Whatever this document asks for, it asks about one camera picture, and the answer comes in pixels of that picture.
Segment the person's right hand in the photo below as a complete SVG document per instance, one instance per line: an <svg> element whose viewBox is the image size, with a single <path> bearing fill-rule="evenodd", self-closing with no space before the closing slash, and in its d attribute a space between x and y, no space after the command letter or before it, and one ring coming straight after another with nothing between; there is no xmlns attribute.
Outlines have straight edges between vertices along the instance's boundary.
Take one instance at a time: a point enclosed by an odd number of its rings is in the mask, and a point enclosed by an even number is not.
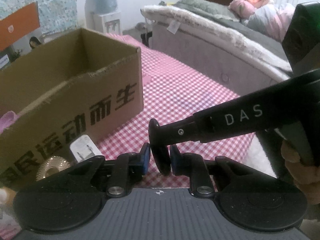
<svg viewBox="0 0 320 240"><path fill-rule="evenodd" d="M319 204L319 167L304 166L298 152L286 140L281 146L281 156L294 184L305 194L309 204Z"/></svg>

